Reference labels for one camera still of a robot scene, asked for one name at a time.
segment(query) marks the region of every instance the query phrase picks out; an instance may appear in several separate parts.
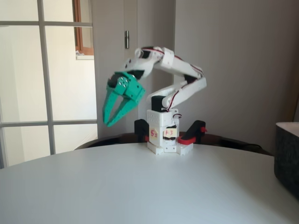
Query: robotic arm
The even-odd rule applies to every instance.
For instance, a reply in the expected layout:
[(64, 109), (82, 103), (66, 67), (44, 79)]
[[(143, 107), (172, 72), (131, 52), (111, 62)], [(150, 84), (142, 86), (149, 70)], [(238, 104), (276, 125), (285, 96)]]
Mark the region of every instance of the robotic arm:
[[(163, 110), (169, 111), (206, 87), (202, 69), (183, 61), (174, 55), (173, 51), (160, 47), (137, 49), (134, 59), (128, 59), (120, 68), (121, 72), (116, 72), (108, 80), (103, 107), (103, 121), (107, 126), (115, 124), (138, 105), (145, 94), (138, 80), (146, 78), (154, 68), (185, 78), (185, 81), (179, 84), (163, 88), (148, 96), (148, 101), (154, 96), (163, 96), (161, 105)], [(124, 100), (109, 120), (110, 112), (119, 95), (123, 96)]]

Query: white round table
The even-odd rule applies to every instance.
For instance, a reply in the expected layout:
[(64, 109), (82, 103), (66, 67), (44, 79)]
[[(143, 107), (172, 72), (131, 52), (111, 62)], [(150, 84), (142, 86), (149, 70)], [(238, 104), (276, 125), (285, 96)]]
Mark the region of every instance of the white round table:
[(195, 145), (76, 150), (0, 170), (1, 224), (294, 224), (297, 201), (274, 158)]

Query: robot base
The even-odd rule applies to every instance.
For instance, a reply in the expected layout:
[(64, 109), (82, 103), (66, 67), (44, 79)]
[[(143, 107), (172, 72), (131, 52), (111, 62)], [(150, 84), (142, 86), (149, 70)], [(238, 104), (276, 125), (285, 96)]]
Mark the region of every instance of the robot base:
[(155, 146), (148, 141), (148, 148), (156, 155), (160, 155), (162, 153), (177, 153), (180, 155), (185, 155), (189, 151), (191, 151), (191, 149), (193, 149), (193, 144), (182, 145), (182, 144), (176, 143), (176, 145), (174, 145), (174, 146), (162, 148), (162, 147)]

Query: white wall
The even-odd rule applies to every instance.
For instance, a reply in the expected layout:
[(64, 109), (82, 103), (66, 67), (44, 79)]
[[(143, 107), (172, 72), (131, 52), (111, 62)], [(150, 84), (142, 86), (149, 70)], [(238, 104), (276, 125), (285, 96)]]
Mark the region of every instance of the white wall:
[[(11, 3), (16, 7), (0, 1), (0, 20), (37, 20), (36, 0)], [(47, 20), (72, 21), (71, 0), (44, 0), (44, 6)], [(0, 42), (1, 55), (6, 55), (0, 60), (2, 121), (46, 120), (38, 26), (0, 27), (3, 38), (7, 42)], [(47, 27), (46, 38), (54, 119), (96, 119), (94, 61), (76, 60), (71, 27)], [(56, 128), (57, 153), (73, 150), (96, 136), (95, 125)], [(5, 137), (7, 154), (12, 155), (9, 165), (50, 154), (47, 127), (5, 128)]]
[[(174, 49), (175, 1), (138, 0), (137, 1), (137, 46), (160, 46)], [(150, 104), (146, 97), (172, 84), (172, 75), (154, 70), (141, 81), (146, 94), (138, 106), (138, 117), (146, 120)]]
[(297, 0), (177, 0), (175, 51), (203, 68), (207, 88), (178, 108), (186, 130), (274, 150), (299, 41)]

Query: wooden window frame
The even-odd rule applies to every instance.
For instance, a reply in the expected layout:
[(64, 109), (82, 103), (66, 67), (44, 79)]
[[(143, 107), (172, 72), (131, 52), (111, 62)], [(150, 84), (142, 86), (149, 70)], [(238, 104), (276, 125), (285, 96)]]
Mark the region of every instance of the wooden window frame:
[[(80, 0), (73, 0), (74, 22), (81, 22)], [(93, 48), (83, 46), (82, 27), (75, 27), (76, 51), (84, 55), (93, 55)]]

